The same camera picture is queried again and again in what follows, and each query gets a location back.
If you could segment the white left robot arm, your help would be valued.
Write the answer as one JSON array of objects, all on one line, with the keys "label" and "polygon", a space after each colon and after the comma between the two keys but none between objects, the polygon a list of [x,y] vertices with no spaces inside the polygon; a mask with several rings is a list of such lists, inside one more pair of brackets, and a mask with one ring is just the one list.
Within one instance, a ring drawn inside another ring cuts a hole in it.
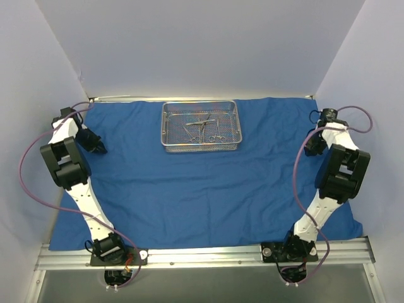
[{"label": "white left robot arm", "polygon": [[54,182],[74,200],[88,226],[91,239],[85,248],[102,262],[123,263],[128,250],[98,202],[90,166],[81,152],[106,154],[101,137],[83,124],[81,114],[72,107],[61,109],[61,115],[52,120],[52,128],[52,138],[40,147],[40,153]]}]

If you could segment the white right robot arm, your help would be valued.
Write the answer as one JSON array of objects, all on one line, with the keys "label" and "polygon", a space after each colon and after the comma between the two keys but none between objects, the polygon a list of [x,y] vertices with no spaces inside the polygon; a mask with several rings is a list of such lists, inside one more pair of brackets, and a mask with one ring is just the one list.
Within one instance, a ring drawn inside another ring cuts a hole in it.
[{"label": "white right robot arm", "polygon": [[[353,141],[346,121],[338,118],[338,110],[326,108],[319,112],[316,127],[308,132],[300,146],[292,172],[294,198],[304,212],[293,224],[280,245],[281,255],[290,261],[304,258],[313,250],[321,228],[331,214],[358,195],[371,161],[370,153],[361,150]],[[322,155],[324,160],[314,181],[316,193],[306,208],[297,193],[297,168],[302,154]]]}]

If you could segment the steel mesh instrument tray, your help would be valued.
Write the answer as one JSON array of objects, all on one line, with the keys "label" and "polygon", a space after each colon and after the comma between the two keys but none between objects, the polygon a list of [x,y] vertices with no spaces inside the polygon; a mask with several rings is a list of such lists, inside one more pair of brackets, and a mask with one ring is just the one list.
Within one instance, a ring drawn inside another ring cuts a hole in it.
[{"label": "steel mesh instrument tray", "polygon": [[[186,126],[186,123],[198,120],[218,119],[220,134],[225,137],[223,143],[209,143],[216,123],[202,126]],[[183,129],[192,133],[199,131],[201,143],[188,142],[189,136]],[[161,144],[169,153],[180,152],[220,152],[236,150],[242,142],[242,130],[237,104],[233,100],[204,100],[166,102],[162,105]]]}]

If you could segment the blue surgical cloth wrap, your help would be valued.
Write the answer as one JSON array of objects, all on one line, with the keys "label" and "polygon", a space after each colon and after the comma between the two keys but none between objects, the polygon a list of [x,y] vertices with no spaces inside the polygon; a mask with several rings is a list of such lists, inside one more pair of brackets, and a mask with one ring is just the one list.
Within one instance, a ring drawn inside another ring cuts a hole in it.
[{"label": "blue surgical cloth wrap", "polygon": [[[106,155],[86,154],[107,218],[138,247],[179,249],[280,241],[302,216],[294,198],[297,152],[317,103],[303,98],[238,100],[238,149],[167,153],[162,104],[97,104],[85,124]],[[322,157],[301,156],[297,193],[312,201]]]}]

